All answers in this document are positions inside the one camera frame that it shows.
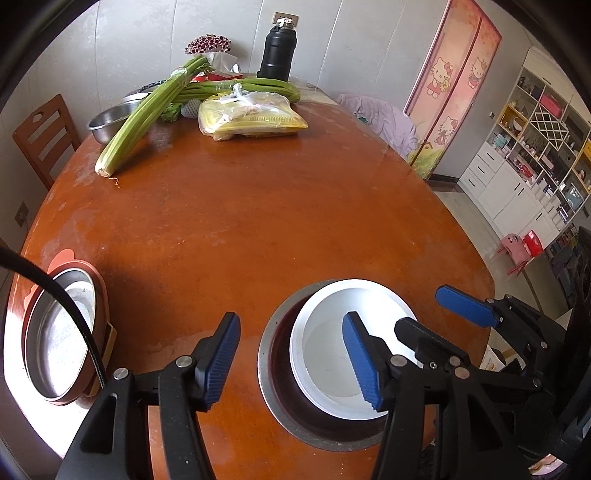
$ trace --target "red box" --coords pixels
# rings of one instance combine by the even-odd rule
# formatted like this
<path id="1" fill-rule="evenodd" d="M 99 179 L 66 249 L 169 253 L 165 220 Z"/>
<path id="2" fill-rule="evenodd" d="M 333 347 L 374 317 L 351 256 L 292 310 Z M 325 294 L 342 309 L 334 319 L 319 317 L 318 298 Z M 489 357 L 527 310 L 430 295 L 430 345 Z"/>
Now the red box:
<path id="1" fill-rule="evenodd" d="M 548 96 L 546 94 L 542 95 L 542 98 L 540 99 L 540 105 L 546 108 L 546 110 L 548 110 L 556 118 L 562 117 L 562 107 L 551 96 Z"/>

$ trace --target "wooden chair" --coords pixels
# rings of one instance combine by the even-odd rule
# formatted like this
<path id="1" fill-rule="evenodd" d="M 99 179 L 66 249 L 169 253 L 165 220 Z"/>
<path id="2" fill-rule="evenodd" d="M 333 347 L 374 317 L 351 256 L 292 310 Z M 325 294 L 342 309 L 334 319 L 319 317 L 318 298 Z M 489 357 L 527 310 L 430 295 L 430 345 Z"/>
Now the wooden chair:
<path id="1" fill-rule="evenodd" d="M 41 131 L 34 140 L 31 136 L 43 125 L 52 115 L 58 113 L 56 118 L 46 129 Z M 40 155 L 45 147 L 53 140 L 62 129 L 66 130 L 51 150 L 41 158 Z M 31 167 L 35 170 L 47 190 L 53 185 L 53 178 L 50 171 L 53 165 L 70 145 L 76 150 L 80 146 L 80 137 L 61 95 L 55 95 L 44 105 L 41 105 L 14 131 L 12 134 L 18 148 L 27 158 Z"/>

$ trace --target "black thermos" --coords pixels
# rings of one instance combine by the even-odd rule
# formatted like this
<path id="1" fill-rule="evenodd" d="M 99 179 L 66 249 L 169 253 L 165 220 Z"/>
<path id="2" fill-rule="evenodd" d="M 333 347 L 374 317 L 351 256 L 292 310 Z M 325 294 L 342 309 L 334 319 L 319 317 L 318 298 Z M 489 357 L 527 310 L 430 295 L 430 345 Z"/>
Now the black thermos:
<path id="1" fill-rule="evenodd" d="M 291 18 L 280 18 L 265 40 L 259 78 L 285 80 L 290 76 L 291 59 L 296 49 L 296 31 Z"/>

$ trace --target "white bowl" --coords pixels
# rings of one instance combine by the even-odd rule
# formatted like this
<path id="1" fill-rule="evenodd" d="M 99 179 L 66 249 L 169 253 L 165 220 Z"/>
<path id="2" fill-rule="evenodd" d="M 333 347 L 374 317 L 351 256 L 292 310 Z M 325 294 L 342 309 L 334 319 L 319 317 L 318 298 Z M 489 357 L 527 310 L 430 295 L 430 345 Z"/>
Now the white bowl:
<path id="1" fill-rule="evenodd" d="M 342 280 L 310 297 L 298 314 L 290 338 L 290 362 L 300 389 L 316 407 L 346 420 L 386 415 L 363 399 L 343 341 L 343 316 L 358 312 L 370 335 L 384 339 L 393 355 L 418 364 L 414 352 L 394 333 L 404 317 L 416 320 L 390 289 L 368 280 Z"/>

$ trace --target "plastic bag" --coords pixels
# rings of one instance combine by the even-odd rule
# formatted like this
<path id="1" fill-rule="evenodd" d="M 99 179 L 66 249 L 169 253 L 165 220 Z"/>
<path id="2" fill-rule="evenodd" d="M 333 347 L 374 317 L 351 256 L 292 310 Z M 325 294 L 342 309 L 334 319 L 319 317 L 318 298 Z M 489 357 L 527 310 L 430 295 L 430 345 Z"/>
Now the plastic bag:
<path id="1" fill-rule="evenodd" d="M 240 83 L 233 92 L 205 100 L 199 108 L 199 128 L 215 141 L 234 135 L 271 137 L 287 135 L 308 128 L 283 95 L 269 92 L 246 92 Z"/>

